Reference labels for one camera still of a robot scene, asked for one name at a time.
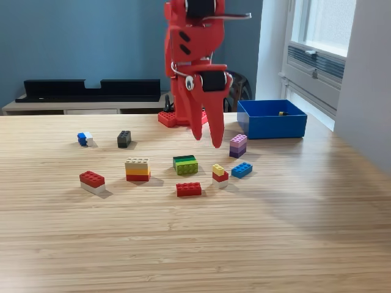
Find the purple lego brick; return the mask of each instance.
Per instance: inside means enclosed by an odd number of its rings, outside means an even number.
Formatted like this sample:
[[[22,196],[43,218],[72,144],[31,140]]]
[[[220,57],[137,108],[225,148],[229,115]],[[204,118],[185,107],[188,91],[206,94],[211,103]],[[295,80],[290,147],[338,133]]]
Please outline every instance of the purple lego brick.
[[[240,148],[247,143],[247,136],[244,134],[238,134],[230,141],[230,147]]]
[[[242,155],[244,155],[246,153],[246,149],[242,150],[240,153],[233,153],[230,151],[230,157],[235,157],[237,159],[239,159]]]
[[[231,153],[240,154],[240,152],[242,152],[246,148],[247,148],[247,144],[246,143],[244,145],[242,145],[240,148],[235,148],[234,146],[230,146],[230,152]]]

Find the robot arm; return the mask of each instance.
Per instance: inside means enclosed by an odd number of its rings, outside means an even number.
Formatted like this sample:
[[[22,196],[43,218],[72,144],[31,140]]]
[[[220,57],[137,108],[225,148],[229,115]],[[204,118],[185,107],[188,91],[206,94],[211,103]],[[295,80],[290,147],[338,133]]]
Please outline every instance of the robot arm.
[[[224,40],[224,20],[248,19],[226,15],[225,0],[171,0],[166,3],[166,74],[171,78],[178,119],[185,117],[194,137],[202,136],[205,107],[213,145],[224,135],[223,100],[232,86],[226,65],[213,65],[211,56]]]

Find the red robot base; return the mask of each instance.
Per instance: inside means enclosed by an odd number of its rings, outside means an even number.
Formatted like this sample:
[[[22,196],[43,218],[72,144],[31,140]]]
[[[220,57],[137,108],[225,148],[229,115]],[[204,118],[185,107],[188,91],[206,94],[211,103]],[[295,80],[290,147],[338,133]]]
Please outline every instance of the red robot base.
[[[161,124],[165,125],[168,128],[171,128],[174,126],[188,126],[188,125],[190,125],[190,122],[187,120],[178,120],[176,112],[169,112],[169,113],[160,112],[158,115],[158,119]],[[205,110],[203,110],[201,123],[202,123],[202,125],[204,125],[206,122],[208,122],[208,117],[206,116]]]

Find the stacked lego bricks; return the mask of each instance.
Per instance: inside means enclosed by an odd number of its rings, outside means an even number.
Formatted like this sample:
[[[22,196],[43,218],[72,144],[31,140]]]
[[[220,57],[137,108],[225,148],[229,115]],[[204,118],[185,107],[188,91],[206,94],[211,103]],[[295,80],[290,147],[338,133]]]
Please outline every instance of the stacked lego bricks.
[[[89,132],[81,132],[78,134],[78,142],[81,146],[93,146],[93,138]]]
[[[132,142],[130,131],[122,131],[117,137],[117,143],[119,148],[127,148]]]
[[[172,163],[178,175],[198,173],[198,162],[193,155],[174,157]]]
[[[86,191],[91,192],[92,194],[100,194],[106,190],[104,185],[104,177],[95,174],[94,172],[87,171],[83,174],[80,174],[80,186]]]
[[[230,157],[239,159],[247,151],[247,136],[238,134],[230,141]]]
[[[228,173],[220,165],[213,165],[212,184],[217,188],[228,186]]]
[[[129,157],[125,162],[127,181],[149,181],[151,166],[148,158]]]

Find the red lego brick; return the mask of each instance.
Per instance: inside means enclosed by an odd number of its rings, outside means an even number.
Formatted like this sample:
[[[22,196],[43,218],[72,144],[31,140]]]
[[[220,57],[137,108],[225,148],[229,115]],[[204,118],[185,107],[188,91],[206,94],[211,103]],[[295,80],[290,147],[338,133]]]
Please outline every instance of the red lego brick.
[[[223,181],[228,180],[229,175],[228,175],[227,171],[224,171],[224,175],[222,175],[222,176],[218,176],[217,174],[215,174],[215,172],[212,172],[212,177],[217,182],[223,182]]]
[[[149,181],[151,179],[151,172],[149,175],[127,175],[126,181]]]
[[[177,184],[178,197],[190,197],[194,195],[201,195],[202,189],[200,183],[184,183]]]
[[[208,122],[208,117],[206,116],[205,110],[202,111],[202,118],[201,118],[201,124],[204,125],[205,123]],[[185,120],[177,120],[177,125],[178,126],[187,126],[190,125],[190,122]]]
[[[158,120],[161,124],[167,126],[168,128],[177,125],[177,117],[174,112],[171,113],[160,112],[158,115]]]
[[[87,171],[83,174],[80,174],[79,177],[80,182],[83,182],[84,184],[87,184],[88,186],[91,186],[93,188],[97,188],[104,184],[104,177],[91,171]]]

